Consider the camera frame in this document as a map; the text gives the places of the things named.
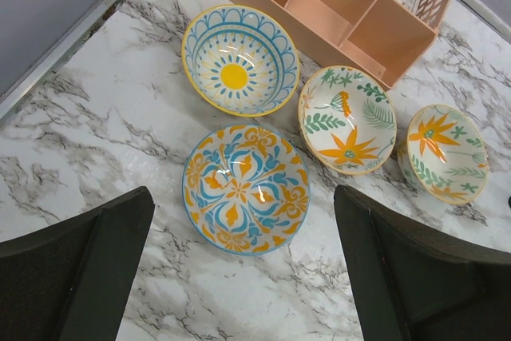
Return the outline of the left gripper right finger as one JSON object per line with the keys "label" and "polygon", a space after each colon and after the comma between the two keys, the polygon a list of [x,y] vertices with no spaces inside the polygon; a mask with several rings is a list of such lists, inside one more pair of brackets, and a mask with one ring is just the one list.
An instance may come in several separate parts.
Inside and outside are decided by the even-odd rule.
{"label": "left gripper right finger", "polygon": [[335,217],[365,340],[508,340],[510,254],[393,211],[350,186]]}

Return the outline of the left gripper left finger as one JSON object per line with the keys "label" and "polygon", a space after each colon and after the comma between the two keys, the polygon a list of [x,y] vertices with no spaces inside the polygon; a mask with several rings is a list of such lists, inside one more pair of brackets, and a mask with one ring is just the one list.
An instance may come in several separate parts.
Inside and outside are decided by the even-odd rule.
{"label": "left gripper left finger", "polygon": [[155,204],[145,186],[1,243],[3,340],[114,340]]}

